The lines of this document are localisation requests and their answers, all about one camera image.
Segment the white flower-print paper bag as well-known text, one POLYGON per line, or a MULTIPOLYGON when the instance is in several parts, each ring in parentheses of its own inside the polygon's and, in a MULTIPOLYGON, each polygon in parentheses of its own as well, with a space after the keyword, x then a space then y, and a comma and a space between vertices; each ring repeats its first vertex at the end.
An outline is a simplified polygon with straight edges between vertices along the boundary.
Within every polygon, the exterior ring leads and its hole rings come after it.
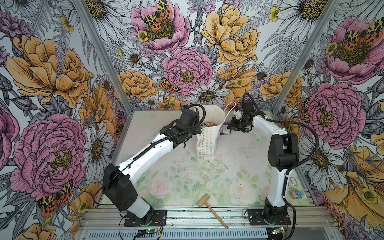
POLYGON ((220 129, 236 103, 231 102, 224 109, 215 105, 203 105, 206 116, 203 123, 213 122, 215 127, 202 128, 202 132, 196 135, 196 155, 198 158, 213 157, 217 148, 220 129))

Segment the purple candy bag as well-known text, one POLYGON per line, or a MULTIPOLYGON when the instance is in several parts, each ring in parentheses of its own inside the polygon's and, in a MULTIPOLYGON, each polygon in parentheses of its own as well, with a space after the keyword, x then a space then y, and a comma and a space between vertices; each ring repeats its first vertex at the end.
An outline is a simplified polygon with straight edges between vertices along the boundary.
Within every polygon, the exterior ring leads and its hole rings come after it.
POLYGON ((232 131, 230 125, 230 122, 224 123, 220 129, 220 135, 230 135, 232 131))

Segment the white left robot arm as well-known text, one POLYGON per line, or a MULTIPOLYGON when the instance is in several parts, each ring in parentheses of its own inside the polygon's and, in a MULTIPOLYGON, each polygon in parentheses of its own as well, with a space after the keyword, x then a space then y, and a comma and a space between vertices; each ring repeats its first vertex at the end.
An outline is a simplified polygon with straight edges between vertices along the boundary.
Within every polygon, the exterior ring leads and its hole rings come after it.
POLYGON ((180 118, 164 126, 136 155, 117 166, 109 164, 105 168, 103 194, 119 211, 127 211, 147 225, 154 217, 154 209, 139 196, 135 184, 157 160, 200 134, 205 117, 206 109, 202 105, 184 106, 180 118))

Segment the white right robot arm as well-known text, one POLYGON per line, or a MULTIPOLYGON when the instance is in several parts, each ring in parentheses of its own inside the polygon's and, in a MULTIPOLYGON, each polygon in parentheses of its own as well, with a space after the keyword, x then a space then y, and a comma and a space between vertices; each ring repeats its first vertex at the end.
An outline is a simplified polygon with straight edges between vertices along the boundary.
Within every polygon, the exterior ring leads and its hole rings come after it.
POLYGON ((286 191, 290 170, 299 162, 298 137, 277 125, 277 121, 267 118, 261 111, 255 110, 253 103, 244 103, 235 107, 234 116, 228 126, 233 131, 247 133, 253 128, 270 137, 267 158, 274 168, 271 190, 268 193, 262 220, 267 224, 290 223, 288 217, 286 191))

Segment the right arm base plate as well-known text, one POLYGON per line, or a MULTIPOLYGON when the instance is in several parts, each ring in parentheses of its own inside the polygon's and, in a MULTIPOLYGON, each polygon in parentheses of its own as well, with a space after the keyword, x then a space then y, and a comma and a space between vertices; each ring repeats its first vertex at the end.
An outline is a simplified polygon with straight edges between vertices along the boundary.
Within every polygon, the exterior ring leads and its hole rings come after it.
POLYGON ((248 209, 245 212, 244 218, 249 220, 251 226, 263 225, 284 225, 289 226, 292 224, 290 216, 287 211, 280 213, 264 213, 264 209, 248 209))

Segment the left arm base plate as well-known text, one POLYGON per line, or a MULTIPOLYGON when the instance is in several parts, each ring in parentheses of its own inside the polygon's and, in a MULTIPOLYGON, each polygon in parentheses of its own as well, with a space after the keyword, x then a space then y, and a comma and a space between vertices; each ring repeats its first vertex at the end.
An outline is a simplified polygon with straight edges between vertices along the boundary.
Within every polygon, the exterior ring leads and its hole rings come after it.
POLYGON ((167 222, 167 210, 150 210, 143 218, 131 212, 125 217, 125 227, 164 227, 167 222))

